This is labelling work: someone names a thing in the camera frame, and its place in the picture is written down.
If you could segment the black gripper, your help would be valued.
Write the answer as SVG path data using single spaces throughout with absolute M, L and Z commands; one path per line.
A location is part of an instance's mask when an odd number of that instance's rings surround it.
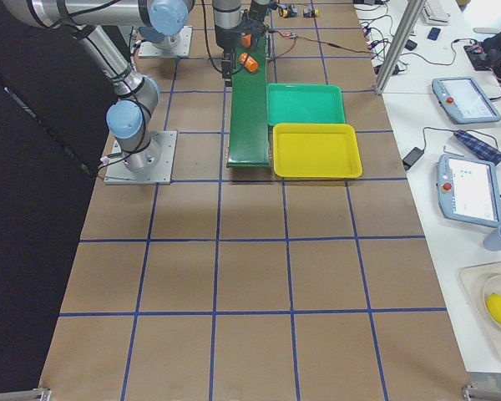
M 215 41 L 222 48 L 221 75 L 225 86 L 231 86 L 231 56 L 241 36 L 251 32 L 248 17 L 241 11 L 240 0 L 213 0 Z

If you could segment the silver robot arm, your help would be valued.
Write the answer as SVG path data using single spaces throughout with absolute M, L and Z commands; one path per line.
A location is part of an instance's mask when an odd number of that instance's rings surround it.
M 106 114 L 117 140 L 120 162 L 134 173 L 143 173 L 159 161 L 160 146 L 148 131 L 159 101 L 156 82 L 139 73 L 129 57 L 116 47 L 104 26 L 149 28 L 162 38 L 174 37 L 187 23 L 193 1 L 5 1 L 19 21 L 47 30 L 60 26 L 73 30 L 102 73 L 111 82 L 119 101 Z
M 152 1 L 149 6 L 149 27 L 141 27 L 139 33 L 150 42 L 163 42 L 177 36 L 187 24 L 195 1 Z M 215 41 L 222 49 L 219 72 L 225 87 L 233 84 L 235 54 L 243 33 L 250 33 L 252 19 L 241 1 L 213 1 Z

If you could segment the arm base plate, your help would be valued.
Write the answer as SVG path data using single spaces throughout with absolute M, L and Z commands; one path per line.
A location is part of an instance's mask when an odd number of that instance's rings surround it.
M 193 28 L 184 26 L 174 36 L 164 36 L 150 27 L 141 27 L 139 35 L 144 40 L 139 46 L 140 58 L 187 58 Z
M 105 169 L 106 185 L 169 185 L 172 178 L 176 131 L 150 131 L 149 147 L 141 153 L 131 155 L 124 161 L 120 145 L 114 140 L 112 153 L 115 157 L 109 160 Z

